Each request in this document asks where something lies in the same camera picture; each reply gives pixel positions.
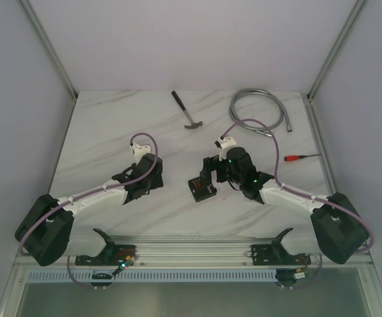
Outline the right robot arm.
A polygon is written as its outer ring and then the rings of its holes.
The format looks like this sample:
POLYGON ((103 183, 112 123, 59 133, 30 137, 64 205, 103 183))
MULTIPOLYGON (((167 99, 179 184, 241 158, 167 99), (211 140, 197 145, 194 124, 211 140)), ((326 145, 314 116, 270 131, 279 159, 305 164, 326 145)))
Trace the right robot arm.
POLYGON ((249 153, 232 147, 203 160, 198 178, 189 181, 197 202, 216 194, 216 182, 227 182, 245 198, 272 205, 307 217, 312 224, 316 243, 322 254, 336 264, 345 264, 355 253, 368 250, 373 235, 347 196, 316 196, 279 182, 277 175, 258 171, 249 153))

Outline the black fuse box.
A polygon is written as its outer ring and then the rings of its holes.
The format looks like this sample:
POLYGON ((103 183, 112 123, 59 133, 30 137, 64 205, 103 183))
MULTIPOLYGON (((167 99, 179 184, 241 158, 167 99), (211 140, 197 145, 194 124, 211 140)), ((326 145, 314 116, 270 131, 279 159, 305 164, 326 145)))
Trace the black fuse box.
POLYGON ((208 183, 201 177, 197 177, 188 181, 188 186, 194 200, 197 203, 217 194, 217 189, 211 183, 208 183))

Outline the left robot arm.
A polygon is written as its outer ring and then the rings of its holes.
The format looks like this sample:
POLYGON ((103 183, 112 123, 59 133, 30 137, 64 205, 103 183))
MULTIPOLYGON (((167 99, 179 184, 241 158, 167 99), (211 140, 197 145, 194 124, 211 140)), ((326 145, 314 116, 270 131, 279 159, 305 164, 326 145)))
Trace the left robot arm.
POLYGON ((15 239, 41 266, 63 256, 88 256, 98 265, 108 265, 114 258, 114 243, 101 229, 75 229, 80 222, 124 206, 161 188, 161 158, 152 153, 141 157, 120 174, 89 192, 59 199, 41 195, 18 226, 15 239))

